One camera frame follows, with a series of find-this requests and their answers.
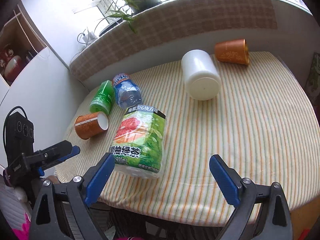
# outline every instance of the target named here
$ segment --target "white plastic bottle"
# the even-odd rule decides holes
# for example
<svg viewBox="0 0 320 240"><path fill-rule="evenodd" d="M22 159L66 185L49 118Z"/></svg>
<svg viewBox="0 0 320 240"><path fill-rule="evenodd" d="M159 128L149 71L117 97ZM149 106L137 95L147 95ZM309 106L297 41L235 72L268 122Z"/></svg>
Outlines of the white plastic bottle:
<svg viewBox="0 0 320 240"><path fill-rule="evenodd" d="M209 54L195 49L181 60L184 85L187 93L196 100L209 100L220 91L221 78Z"/></svg>

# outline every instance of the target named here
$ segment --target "red vase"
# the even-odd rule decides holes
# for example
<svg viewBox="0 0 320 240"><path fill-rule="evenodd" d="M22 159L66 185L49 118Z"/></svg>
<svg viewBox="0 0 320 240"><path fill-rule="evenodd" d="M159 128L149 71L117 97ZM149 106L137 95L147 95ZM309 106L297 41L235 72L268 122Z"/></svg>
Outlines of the red vase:
<svg viewBox="0 0 320 240"><path fill-rule="evenodd" d="M4 49L0 52L0 74L4 75L4 70L7 63L13 58L14 52L11 44L4 46Z"/></svg>
<svg viewBox="0 0 320 240"><path fill-rule="evenodd" d="M8 63L4 70L4 77L7 81L13 82L25 67L20 56L14 56Z"/></svg>

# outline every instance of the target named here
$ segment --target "white cord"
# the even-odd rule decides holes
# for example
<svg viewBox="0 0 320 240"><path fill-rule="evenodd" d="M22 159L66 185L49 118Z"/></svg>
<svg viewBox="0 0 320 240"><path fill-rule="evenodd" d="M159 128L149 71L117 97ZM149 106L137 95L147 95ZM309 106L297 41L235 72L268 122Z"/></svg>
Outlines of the white cord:
<svg viewBox="0 0 320 240"><path fill-rule="evenodd" d="M36 51L35 47L32 45L31 41L29 40L28 35L26 34L26 32L24 31L24 29L22 28L22 25L21 25L21 23L20 23L20 21L19 21L19 19L18 19L17 15L16 15L15 10L13 10L13 12L14 12L14 15L16 16L16 19L17 19L17 21L18 21L18 23L19 23L19 25L20 25L20 27L21 27L21 29L22 29L22 31L23 31L23 33L24 33L24 35L27 37L27 39L28 39L28 41L29 41L29 43L30 43L31 47L33 48L33 50L34 50L37 54L39 54L39 53L38 53L38 51Z"/></svg>
<svg viewBox="0 0 320 240"><path fill-rule="evenodd" d="M28 22L28 20L26 19L26 17L24 16L23 12L20 9L20 6L18 5L18 9L22 14L22 17L24 18L24 20L26 21L26 23L28 24L29 28L33 31L33 33L35 34L35 36L37 36L37 38L46 46L48 47L48 45L39 37L39 35L36 33L36 31L33 29L33 27L30 25L30 23Z"/></svg>

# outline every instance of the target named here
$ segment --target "orange paper cup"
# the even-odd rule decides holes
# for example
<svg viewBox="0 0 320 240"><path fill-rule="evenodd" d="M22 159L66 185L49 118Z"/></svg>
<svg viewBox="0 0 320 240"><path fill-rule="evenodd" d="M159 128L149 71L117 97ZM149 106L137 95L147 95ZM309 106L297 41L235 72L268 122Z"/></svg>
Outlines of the orange paper cup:
<svg viewBox="0 0 320 240"><path fill-rule="evenodd" d="M249 52L245 39L219 42L214 46L218 61L249 65Z"/></svg>
<svg viewBox="0 0 320 240"><path fill-rule="evenodd" d="M104 112L81 115L75 121L76 133L83 140L108 130L108 127L108 117Z"/></svg>

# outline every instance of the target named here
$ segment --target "blue gripper pad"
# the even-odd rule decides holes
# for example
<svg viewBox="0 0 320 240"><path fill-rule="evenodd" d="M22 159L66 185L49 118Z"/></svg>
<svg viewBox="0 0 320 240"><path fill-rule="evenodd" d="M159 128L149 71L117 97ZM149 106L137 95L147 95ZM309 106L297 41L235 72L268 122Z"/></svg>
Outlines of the blue gripper pad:
<svg viewBox="0 0 320 240"><path fill-rule="evenodd" d="M113 154L109 154L101 167L97 170L90 183L87 185L84 203L89 207L92 203L96 203L101 191L107 183L113 169L115 167L115 158Z"/></svg>
<svg viewBox="0 0 320 240"><path fill-rule="evenodd" d="M227 203L236 208L240 204L236 184L234 184L227 171L222 167L215 156L211 156L209 168Z"/></svg>
<svg viewBox="0 0 320 240"><path fill-rule="evenodd" d="M71 157L74 157L74 156L78 155L79 153L80 153L80 148L79 148L79 146L75 145L75 146L73 146L71 153L69 153L66 156L61 157L60 159L58 159L58 161L64 162L65 160L67 160Z"/></svg>

